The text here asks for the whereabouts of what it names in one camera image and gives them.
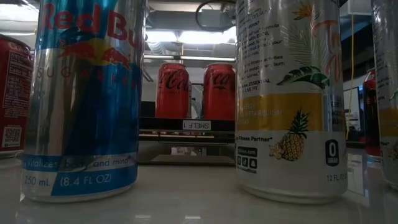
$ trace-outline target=qr code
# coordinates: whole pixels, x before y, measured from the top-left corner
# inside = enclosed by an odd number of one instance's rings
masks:
[[[21,132],[21,127],[5,127],[2,135],[2,147],[20,146]]]

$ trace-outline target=cable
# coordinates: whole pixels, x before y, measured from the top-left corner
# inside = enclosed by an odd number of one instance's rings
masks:
[[[196,12],[195,12],[195,21],[196,21],[196,23],[198,24],[198,27],[199,27],[200,29],[205,30],[205,31],[210,31],[210,32],[223,32],[223,31],[228,30],[228,29],[231,28],[231,27],[234,27],[234,25],[231,25],[231,26],[224,26],[224,27],[205,27],[205,26],[203,26],[203,25],[200,24],[200,22],[199,22],[199,11],[200,11],[200,9],[202,9],[203,6],[205,6],[205,5],[209,4],[209,3],[216,3],[216,2],[217,2],[217,3],[230,3],[230,4],[235,4],[234,1],[230,1],[230,0],[209,0],[209,1],[205,1],[205,2],[201,3],[201,4],[198,6],[198,8],[197,8],[197,10],[196,10]]]
[[[351,89],[349,91],[349,110],[348,110],[348,121],[351,119],[351,103],[353,100],[353,86],[354,86],[354,14],[351,15]],[[347,125],[346,140],[348,140],[349,126]]]

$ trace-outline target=pineapple illustration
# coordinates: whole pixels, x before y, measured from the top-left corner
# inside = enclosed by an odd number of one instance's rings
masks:
[[[274,156],[278,160],[283,158],[292,162],[301,157],[304,150],[305,139],[307,138],[305,132],[308,131],[309,115],[309,113],[303,113],[301,109],[297,111],[289,132],[285,134],[282,140],[275,146],[269,146],[271,150],[269,156]]]
[[[398,160],[398,141],[392,148],[388,149],[388,157],[392,158],[393,161]]]

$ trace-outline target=coca-cola can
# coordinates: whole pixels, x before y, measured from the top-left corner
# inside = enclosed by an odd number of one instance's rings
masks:
[[[32,66],[28,45],[0,35],[0,157],[24,148]]]
[[[189,74],[185,66],[163,64],[157,76],[155,117],[185,119],[189,101]]]
[[[376,96],[376,69],[372,68],[363,83],[365,115],[365,149],[369,156],[380,157],[379,118]]]
[[[204,119],[235,120],[235,72],[230,64],[207,66],[204,80]]]

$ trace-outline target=coca-cola logo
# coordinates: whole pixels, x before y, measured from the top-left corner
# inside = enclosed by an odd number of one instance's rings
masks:
[[[159,74],[159,86],[158,88],[162,88],[165,86],[169,90],[171,89],[177,89],[177,90],[183,90],[183,91],[188,91],[188,80],[186,79],[181,79],[181,76],[183,75],[184,70],[175,70],[170,72],[164,72]]]
[[[229,76],[228,73],[214,73],[214,75],[206,76],[205,83],[209,84],[209,82],[212,82],[213,88],[225,90],[226,85],[230,83]]]

